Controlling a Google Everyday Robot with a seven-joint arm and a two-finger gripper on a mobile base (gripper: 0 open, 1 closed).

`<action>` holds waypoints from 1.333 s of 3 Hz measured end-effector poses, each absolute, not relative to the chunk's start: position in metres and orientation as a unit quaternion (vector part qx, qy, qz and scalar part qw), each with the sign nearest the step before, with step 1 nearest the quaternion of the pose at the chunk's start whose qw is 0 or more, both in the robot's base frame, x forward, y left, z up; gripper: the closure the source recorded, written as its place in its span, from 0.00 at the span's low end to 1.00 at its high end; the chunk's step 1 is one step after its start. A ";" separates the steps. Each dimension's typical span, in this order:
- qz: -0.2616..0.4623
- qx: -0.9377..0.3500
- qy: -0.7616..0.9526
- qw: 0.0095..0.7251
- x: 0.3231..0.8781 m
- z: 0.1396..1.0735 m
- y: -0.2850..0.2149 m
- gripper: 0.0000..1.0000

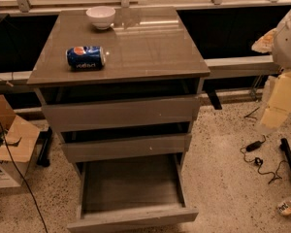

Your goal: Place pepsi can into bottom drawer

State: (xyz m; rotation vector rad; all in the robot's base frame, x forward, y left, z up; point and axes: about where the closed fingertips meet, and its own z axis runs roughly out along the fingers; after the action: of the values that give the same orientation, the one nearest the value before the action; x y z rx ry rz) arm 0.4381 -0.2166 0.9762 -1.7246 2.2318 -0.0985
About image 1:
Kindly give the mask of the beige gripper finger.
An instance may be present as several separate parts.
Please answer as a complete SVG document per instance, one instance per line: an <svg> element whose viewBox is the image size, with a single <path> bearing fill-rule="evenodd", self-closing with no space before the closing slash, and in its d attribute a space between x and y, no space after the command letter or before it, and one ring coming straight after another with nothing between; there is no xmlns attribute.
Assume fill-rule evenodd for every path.
<svg viewBox="0 0 291 233"><path fill-rule="evenodd" d="M271 94L258 122L263 135L275 132L291 114L291 71L270 80Z"/></svg>
<svg viewBox="0 0 291 233"><path fill-rule="evenodd" d="M276 29L275 28L271 29L265 35L263 35L257 41L255 41L254 44L251 46L251 49L260 53L271 52L275 33Z"/></svg>

